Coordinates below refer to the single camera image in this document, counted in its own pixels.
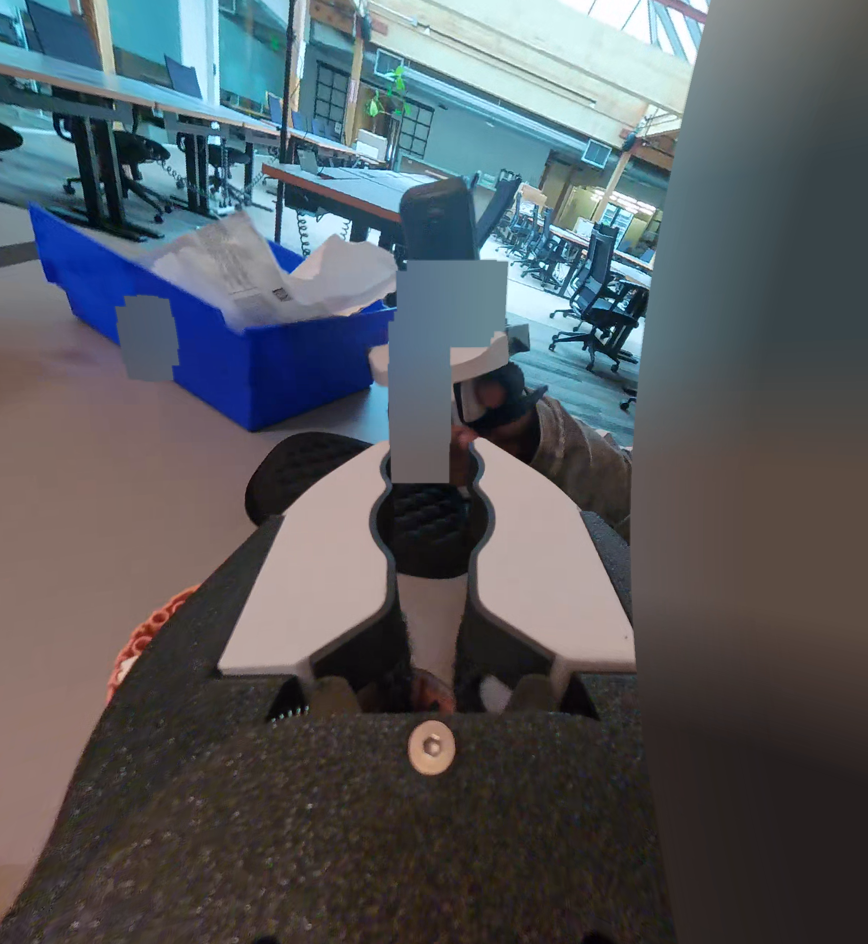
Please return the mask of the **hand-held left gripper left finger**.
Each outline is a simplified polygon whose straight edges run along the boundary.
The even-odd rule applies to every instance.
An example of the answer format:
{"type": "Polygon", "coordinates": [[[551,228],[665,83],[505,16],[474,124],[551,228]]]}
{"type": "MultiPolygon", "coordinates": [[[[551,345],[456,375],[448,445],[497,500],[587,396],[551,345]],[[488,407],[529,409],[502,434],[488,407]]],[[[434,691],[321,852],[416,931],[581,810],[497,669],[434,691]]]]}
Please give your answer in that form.
{"type": "Polygon", "coordinates": [[[315,678],[319,660],[383,615],[393,565],[371,522],[388,457],[389,442],[372,445],[287,508],[219,657],[223,676],[315,678]]]}

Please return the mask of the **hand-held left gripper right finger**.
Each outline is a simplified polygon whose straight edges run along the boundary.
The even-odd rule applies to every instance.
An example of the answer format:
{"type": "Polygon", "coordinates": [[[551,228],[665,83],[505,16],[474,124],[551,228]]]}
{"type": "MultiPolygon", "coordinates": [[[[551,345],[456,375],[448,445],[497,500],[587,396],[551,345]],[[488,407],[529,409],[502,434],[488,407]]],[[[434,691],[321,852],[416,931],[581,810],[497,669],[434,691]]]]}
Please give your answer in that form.
{"type": "Polygon", "coordinates": [[[634,632],[582,512],[553,482],[487,440],[475,440],[474,495],[486,510],[472,552],[472,603],[485,619],[573,673],[634,673],[634,632]]]}

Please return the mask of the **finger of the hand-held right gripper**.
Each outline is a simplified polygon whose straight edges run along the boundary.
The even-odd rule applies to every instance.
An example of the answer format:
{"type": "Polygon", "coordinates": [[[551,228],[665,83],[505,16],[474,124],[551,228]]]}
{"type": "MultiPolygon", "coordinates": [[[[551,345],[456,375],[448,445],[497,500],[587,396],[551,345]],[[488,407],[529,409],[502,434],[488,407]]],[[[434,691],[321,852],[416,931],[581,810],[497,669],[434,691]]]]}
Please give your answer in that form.
{"type": "MultiPolygon", "coordinates": [[[[487,347],[451,348],[451,384],[462,384],[496,370],[509,362],[509,338],[504,330],[492,336],[487,347]]],[[[389,346],[369,348],[372,380],[389,384],[389,346]]]]}

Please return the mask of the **lego flower pot model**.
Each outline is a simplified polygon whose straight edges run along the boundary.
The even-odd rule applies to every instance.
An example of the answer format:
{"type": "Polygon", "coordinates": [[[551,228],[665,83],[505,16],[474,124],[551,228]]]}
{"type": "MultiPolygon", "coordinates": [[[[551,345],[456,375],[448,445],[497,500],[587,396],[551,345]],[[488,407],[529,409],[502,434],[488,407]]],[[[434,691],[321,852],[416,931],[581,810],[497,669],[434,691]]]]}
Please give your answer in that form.
{"type": "Polygon", "coordinates": [[[131,633],[129,640],[116,655],[113,668],[106,687],[105,704],[113,699],[124,679],[128,676],[135,662],[145,648],[151,643],[157,632],[168,623],[168,620],[184,605],[184,603],[199,589],[199,585],[188,587],[172,596],[162,607],[153,611],[151,615],[140,623],[131,633]]]}

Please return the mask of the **blue plastic bin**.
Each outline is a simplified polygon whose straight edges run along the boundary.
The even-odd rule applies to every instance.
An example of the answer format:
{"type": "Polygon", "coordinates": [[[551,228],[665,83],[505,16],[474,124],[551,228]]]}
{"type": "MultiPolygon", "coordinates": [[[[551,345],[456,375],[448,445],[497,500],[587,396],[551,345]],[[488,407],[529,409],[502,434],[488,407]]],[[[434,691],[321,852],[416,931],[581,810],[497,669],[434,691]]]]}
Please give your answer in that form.
{"type": "Polygon", "coordinates": [[[169,303],[179,342],[173,380],[247,431],[364,391],[369,349],[389,339],[395,310],[377,301],[359,313],[233,331],[220,310],[36,205],[29,205],[39,260],[73,314],[115,344],[126,297],[169,303]]]}

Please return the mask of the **white paper bags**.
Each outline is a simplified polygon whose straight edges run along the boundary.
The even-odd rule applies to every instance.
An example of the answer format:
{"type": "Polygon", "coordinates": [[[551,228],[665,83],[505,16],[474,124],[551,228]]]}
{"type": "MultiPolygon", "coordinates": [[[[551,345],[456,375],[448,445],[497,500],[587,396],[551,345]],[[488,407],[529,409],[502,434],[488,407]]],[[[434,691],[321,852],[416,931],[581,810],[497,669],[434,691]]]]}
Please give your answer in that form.
{"type": "Polygon", "coordinates": [[[141,265],[218,308],[234,331],[346,317],[395,290],[392,253],[334,234],[294,269],[244,211],[183,234],[141,265]]]}

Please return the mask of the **person's right forearm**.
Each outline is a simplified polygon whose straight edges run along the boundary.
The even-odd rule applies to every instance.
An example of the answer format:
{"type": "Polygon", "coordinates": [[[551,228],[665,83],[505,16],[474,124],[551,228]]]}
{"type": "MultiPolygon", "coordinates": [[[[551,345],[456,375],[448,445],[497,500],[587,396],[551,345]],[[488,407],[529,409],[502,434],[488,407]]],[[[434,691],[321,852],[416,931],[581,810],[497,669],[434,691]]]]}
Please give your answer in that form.
{"type": "Polygon", "coordinates": [[[538,446],[530,466],[630,542],[632,449],[576,419],[549,395],[535,411],[538,446]]]}

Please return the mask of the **person's right hand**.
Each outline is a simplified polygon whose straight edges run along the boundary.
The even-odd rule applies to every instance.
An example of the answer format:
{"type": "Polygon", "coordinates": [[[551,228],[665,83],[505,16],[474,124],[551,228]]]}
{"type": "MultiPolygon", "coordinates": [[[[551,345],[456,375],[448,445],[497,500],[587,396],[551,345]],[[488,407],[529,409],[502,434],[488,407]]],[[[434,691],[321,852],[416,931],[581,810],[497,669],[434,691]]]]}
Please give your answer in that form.
{"type": "Polygon", "coordinates": [[[527,389],[521,368],[513,362],[454,385],[450,485],[464,488],[472,481],[470,447],[477,438],[530,465],[539,449],[538,404],[545,391],[527,389]]]}

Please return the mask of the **black mesh chair seat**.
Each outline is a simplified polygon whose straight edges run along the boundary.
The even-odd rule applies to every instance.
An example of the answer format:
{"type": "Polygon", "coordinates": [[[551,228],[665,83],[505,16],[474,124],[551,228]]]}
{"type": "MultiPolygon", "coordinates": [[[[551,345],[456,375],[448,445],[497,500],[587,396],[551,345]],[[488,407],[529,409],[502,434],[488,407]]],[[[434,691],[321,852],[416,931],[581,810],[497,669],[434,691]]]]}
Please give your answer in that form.
{"type": "MultiPolygon", "coordinates": [[[[344,435],[306,431],[278,442],[251,476],[245,510],[260,526],[283,514],[316,482],[369,448],[344,435]]],[[[380,536],[399,574],[449,580],[468,572],[485,529],[485,513],[464,488],[394,485],[378,515],[380,536]]]]}

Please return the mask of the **black office chair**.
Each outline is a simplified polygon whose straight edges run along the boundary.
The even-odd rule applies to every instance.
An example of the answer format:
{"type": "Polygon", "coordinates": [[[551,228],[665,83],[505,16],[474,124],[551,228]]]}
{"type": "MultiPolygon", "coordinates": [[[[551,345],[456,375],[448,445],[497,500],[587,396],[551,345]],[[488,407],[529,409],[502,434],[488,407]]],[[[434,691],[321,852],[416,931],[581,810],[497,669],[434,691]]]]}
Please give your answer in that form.
{"type": "Polygon", "coordinates": [[[625,342],[645,315],[650,277],[613,269],[614,245],[612,235],[593,230],[588,272],[579,280],[569,308],[559,311],[576,316],[587,329],[559,330],[548,346],[549,351],[554,352],[566,344],[581,344],[589,354],[587,370],[590,372],[598,355],[612,361],[614,374],[625,363],[639,363],[635,355],[626,351],[625,342]]]}
{"type": "MultiPolygon", "coordinates": [[[[72,143],[74,124],[79,119],[71,116],[54,113],[52,124],[56,135],[63,141],[72,143]]],[[[123,200],[130,194],[152,208],[154,221],[161,225],[165,222],[165,215],[172,211],[170,198],[162,197],[141,183],[140,167],[147,163],[162,163],[170,157],[164,146],[151,139],[133,132],[118,130],[114,132],[114,141],[120,170],[120,187],[123,200]]],[[[75,195],[74,184],[82,183],[80,177],[68,177],[62,183],[62,190],[66,195],[75,195]]]]}

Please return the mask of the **dark high-back chair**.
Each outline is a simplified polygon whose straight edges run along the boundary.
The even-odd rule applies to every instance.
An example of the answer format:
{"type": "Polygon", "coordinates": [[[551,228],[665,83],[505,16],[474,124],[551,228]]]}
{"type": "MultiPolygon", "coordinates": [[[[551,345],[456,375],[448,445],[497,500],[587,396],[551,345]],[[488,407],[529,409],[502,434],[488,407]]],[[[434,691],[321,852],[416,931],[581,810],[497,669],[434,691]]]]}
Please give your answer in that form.
{"type": "Polygon", "coordinates": [[[399,213],[407,263],[479,259],[474,201],[462,177],[410,188],[401,199],[399,213]]]}

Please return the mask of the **grey brown-edged table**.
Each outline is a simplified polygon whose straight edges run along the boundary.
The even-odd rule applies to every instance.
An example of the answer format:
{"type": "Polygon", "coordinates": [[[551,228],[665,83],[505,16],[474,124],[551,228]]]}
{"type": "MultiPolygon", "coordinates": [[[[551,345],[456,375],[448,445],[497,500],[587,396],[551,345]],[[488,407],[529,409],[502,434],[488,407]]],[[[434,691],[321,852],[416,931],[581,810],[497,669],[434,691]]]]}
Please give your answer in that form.
{"type": "Polygon", "coordinates": [[[420,185],[442,182],[441,177],[367,168],[327,167],[309,172],[298,164],[265,163],[261,170],[283,188],[283,201],[290,209],[347,220],[352,242],[365,242],[374,230],[380,247],[387,250],[404,241],[400,214],[404,194],[420,185]]]}

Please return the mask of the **hanging green plant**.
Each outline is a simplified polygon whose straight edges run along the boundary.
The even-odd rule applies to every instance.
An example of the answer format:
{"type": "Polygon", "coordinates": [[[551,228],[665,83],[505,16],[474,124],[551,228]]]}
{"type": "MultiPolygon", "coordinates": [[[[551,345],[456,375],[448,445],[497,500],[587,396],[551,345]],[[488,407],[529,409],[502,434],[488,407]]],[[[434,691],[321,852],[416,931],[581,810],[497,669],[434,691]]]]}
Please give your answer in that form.
{"type": "Polygon", "coordinates": [[[412,116],[412,108],[405,97],[404,65],[382,74],[384,88],[377,88],[366,106],[370,119],[388,115],[403,119],[412,116]]]}

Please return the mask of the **long brown-edged table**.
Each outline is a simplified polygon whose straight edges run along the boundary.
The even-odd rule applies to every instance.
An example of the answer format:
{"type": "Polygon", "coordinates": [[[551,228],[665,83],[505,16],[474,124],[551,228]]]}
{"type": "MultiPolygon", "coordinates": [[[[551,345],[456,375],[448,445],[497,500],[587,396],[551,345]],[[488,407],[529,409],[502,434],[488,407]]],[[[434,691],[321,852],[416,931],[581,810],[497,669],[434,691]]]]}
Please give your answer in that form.
{"type": "Polygon", "coordinates": [[[188,207],[191,213],[206,218],[213,218],[206,193],[204,157],[208,137],[219,138],[223,146],[242,146],[249,155],[255,150],[270,151],[277,147],[286,156],[288,137],[292,135],[305,146],[363,159],[351,148],[257,121],[223,106],[204,105],[170,88],[109,75],[2,42],[0,103],[80,120],[81,133],[73,146],[82,175],[86,210],[76,213],[58,208],[54,213],[75,225],[131,242],[160,239],[162,234],[126,219],[115,134],[106,127],[107,123],[119,122],[130,127],[139,112],[161,113],[170,142],[174,144],[178,135],[183,135],[187,142],[185,186],[194,189],[188,207]]]}

